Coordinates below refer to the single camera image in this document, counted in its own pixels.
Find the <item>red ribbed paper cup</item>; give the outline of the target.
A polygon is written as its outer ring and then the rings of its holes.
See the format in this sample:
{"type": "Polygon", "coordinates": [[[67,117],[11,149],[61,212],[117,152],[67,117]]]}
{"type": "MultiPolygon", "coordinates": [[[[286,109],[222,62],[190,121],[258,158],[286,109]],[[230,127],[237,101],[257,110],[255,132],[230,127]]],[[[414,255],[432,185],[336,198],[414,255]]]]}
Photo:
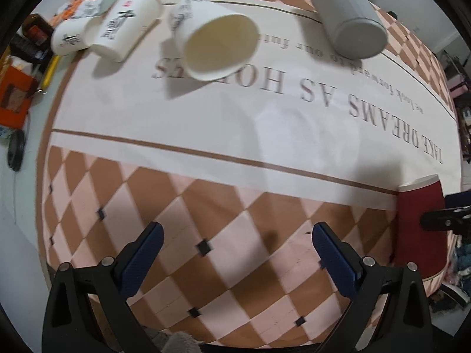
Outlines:
{"type": "Polygon", "coordinates": [[[393,262],[403,267],[410,262],[422,275],[425,293],[438,290],[448,263],[448,234],[425,230],[421,216],[445,208],[442,185],[436,174],[415,179],[398,188],[397,213],[393,231],[393,262]]]}

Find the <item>small white printed paper cup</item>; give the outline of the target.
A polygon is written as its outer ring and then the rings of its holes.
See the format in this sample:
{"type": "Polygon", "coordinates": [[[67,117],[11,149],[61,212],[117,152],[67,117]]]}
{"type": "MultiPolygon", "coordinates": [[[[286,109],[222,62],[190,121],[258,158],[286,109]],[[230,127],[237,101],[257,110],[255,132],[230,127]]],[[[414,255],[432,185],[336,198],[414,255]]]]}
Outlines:
{"type": "Polygon", "coordinates": [[[65,56],[89,48],[100,28],[102,17],[76,18],[63,21],[51,37],[51,49],[57,56],[65,56]]]}

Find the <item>white paper cup lying open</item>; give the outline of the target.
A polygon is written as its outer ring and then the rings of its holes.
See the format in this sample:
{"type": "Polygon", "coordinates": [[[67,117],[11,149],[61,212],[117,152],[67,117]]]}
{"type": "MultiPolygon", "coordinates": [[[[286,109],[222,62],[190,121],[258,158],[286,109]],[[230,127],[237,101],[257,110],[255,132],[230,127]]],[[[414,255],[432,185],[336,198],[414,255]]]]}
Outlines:
{"type": "Polygon", "coordinates": [[[251,18],[208,0],[180,0],[170,10],[169,26],[185,72],[198,81],[237,72],[259,43],[251,18]]]}

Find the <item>tall white printed paper cup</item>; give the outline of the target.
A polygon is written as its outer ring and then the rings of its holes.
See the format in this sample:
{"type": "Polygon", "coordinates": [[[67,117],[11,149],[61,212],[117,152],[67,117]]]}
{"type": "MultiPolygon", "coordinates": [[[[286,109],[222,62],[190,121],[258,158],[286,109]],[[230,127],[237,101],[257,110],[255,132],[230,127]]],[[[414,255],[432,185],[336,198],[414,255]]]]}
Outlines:
{"type": "Polygon", "coordinates": [[[161,0],[117,0],[104,17],[90,50],[122,62],[163,11],[161,0]]]}

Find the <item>grey plastic mug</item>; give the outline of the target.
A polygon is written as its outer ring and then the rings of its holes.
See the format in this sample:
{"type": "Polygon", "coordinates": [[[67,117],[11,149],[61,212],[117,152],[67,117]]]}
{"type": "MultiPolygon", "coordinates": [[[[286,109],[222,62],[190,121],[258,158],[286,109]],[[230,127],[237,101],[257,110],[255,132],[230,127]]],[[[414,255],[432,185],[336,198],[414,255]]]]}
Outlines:
{"type": "Polygon", "coordinates": [[[351,60],[380,54],[387,29],[368,0],[311,0],[334,50],[351,60]]]}

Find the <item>checkered printed tablecloth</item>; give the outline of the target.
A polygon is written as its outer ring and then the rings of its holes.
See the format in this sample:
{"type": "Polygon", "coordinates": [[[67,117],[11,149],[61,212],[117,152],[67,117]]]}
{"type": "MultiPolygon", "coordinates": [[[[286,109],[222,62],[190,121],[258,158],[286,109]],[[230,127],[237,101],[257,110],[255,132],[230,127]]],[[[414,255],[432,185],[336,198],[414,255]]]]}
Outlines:
{"type": "Polygon", "coordinates": [[[387,264],[400,185],[461,187],[445,74],[385,10],[386,49],[354,62],[309,0],[210,1],[260,30],[256,55],[218,81],[187,75],[166,19],[122,63],[76,55],[39,152],[39,250],[52,267],[92,265],[160,222],[164,247],[129,299],[142,324],[229,346],[317,343],[348,301],[314,224],[387,264]]]}

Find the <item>orange box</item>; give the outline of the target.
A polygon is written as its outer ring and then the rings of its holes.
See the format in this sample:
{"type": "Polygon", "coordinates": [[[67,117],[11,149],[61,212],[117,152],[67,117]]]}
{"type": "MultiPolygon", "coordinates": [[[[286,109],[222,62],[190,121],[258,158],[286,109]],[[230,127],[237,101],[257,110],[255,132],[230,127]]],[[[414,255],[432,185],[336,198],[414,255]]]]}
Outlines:
{"type": "Polygon", "coordinates": [[[26,114],[37,91],[38,82],[13,66],[9,66],[1,79],[1,125],[22,129],[26,114]]]}

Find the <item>yellow utility knife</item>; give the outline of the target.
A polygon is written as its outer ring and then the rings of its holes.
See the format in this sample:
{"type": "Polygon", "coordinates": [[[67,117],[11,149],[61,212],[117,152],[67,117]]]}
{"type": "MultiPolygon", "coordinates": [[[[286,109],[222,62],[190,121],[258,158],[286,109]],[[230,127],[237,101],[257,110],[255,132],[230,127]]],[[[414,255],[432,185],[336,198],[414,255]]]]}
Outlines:
{"type": "Polygon", "coordinates": [[[54,73],[57,69],[57,66],[58,66],[58,63],[59,63],[60,59],[61,59],[60,56],[57,56],[57,55],[52,56],[48,66],[46,68],[46,71],[45,71],[45,73],[44,73],[44,75],[41,79],[41,83],[37,88],[37,92],[42,92],[42,91],[48,89],[48,87],[50,85],[50,82],[52,81],[52,78],[54,76],[54,73]]]}

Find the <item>dark glass bottle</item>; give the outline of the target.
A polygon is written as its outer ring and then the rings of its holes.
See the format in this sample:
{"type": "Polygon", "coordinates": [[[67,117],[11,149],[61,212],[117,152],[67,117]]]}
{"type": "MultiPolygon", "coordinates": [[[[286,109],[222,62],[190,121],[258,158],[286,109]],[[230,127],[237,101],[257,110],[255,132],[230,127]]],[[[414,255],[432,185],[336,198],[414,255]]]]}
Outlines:
{"type": "Polygon", "coordinates": [[[21,24],[22,35],[46,54],[50,54],[54,28],[40,14],[30,14],[21,24]]]}

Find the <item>crumpled white orange wrapper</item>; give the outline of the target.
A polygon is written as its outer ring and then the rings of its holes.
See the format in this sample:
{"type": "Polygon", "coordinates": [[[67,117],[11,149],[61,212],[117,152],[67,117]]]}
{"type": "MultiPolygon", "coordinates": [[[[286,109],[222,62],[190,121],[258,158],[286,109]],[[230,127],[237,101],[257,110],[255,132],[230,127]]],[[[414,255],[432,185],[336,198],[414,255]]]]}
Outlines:
{"type": "Polygon", "coordinates": [[[103,0],[67,0],[49,20],[52,27],[69,19],[98,16],[103,0]]]}

